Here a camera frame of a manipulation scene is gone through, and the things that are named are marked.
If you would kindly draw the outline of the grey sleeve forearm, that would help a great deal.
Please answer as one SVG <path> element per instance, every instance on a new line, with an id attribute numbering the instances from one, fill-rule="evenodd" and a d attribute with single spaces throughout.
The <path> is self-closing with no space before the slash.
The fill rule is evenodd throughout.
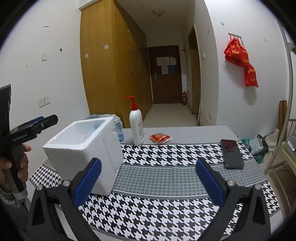
<path id="1" fill-rule="evenodd" d="M 1 203 L 8 211 L 10 217 L 15 221 L 18 228 L 20 228 L 24 233 L 26 233 L 29 216 L 29 212 L 27 210 L 26 205 L 23 202 L 16 200 L 11 192 L 6 193 L 2 189 Z"/>

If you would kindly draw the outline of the person's left hand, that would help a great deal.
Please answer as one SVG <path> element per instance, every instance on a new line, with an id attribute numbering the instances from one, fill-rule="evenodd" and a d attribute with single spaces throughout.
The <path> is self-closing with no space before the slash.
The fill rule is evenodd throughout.
<path id="1" fill-rule="evenodd" d="M 32 150 L 31 146 L 28 144 L 22 144 L 24 153 L 19 161 L 19 168 L 16 167 L 13 154 L 11 153 L 11 148 L 1 142 L 1 190 L 4 193 L 12 193 L 13 189 L 11 187 L 11 182 L 8 178 L 8 171 L 13 172 L 18 180 L 25 186 L 29 178 L 29 159 L 26 152 Z"/>

